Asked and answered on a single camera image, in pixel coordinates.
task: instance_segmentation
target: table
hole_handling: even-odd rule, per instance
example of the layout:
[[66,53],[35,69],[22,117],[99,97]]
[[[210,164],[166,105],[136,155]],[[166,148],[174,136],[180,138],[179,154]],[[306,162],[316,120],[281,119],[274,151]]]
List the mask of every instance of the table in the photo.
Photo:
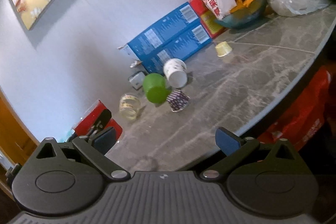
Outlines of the table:
[[121,117],[124,133],[107,157],[131,173],[173,171],[218,151],[215,130],[241,136],[293,89],[325,46],[336,24],[336,5],[293,18],[275,17],[243,33],[226,31],[231,54],[218,58],[214,44],[186,61],[191,101],[182,112],[146,101],[137,121]]

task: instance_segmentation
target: barcode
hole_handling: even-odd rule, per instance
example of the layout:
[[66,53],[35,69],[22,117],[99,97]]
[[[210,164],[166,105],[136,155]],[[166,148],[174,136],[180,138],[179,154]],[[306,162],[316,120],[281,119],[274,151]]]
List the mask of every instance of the barcode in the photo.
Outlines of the barcode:
[[198,16],[194,12],[194,10],[191,8],[191,6],[188,4],[187,6],[183,7],[181,10],[182,15],[187,20],[187,22],[191,23],[194,20],[198,19]]
[[209,35],[207,34],[207,32],[204,30],[202,25],[199,25],[198,27],[193,29],[193,33],[194,33],[196,39],[200,43],[204,43],[205,41],[207,41],[210,38]]
[[164,64],[166,63],[170,58],[169,54],[163,50],[163,51],[160,51],[157,56],[160,58],[161,62]]
[[162,41],[159,39],[153,29],[148,30],[144,33],[144,35],[147,37],[148,41],[153,45],[154,48],[162,45]]

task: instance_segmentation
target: white paper cup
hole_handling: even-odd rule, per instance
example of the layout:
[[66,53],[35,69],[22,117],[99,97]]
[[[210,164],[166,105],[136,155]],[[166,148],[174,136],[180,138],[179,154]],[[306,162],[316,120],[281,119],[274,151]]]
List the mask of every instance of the white paper cup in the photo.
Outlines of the white paper cup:
[[163,72],[173,88],[182,88],[188,82],[187,67],[180,59],[168,60],[163,66]]

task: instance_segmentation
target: wooden door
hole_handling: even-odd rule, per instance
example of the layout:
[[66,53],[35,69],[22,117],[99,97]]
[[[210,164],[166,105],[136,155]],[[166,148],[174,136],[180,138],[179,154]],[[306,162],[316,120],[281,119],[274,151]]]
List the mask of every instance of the wooden door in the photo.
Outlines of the wooden door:
[[[24,165],[39,142],[23,125],[0,92],[0,151],[13,164]],[[11,197],[4,170],[0,170],[0,189]]]

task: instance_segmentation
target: red package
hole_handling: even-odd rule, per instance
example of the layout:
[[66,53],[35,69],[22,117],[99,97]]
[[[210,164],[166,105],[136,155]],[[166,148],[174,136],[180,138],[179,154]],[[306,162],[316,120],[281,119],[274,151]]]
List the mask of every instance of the red package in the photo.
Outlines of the red package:
[[201,24],[206,29],[211,38],[216,38],[222,34],[226,28],[215,22],[216,16],[204,4],[203,0],[190,0],[190,6],[201,18]]
[[300,150],[324,124],[329,85],[330,74],[321,67],[290,108],[258,139],[264,143],[275,143],[285,138],[296,150]]
[[336,63],[328,64],[327,69],[331,73],[332,81],[329,87],[329,98],[325,106],[325,118],[330,125],[333,137],[336,137]]
[[[75,130],[77,136],[86,135],[87,132],[92,127],[93,123],[98,119],[99,115],[102,113],[104,109],[107,107],[100,101],[97,100],[84,114],[83,119],[73,126],[73,130]],[[114,127],[117,133],[117,140],[121,136],[123,129],[122,127],[112,118],[105,128]]]

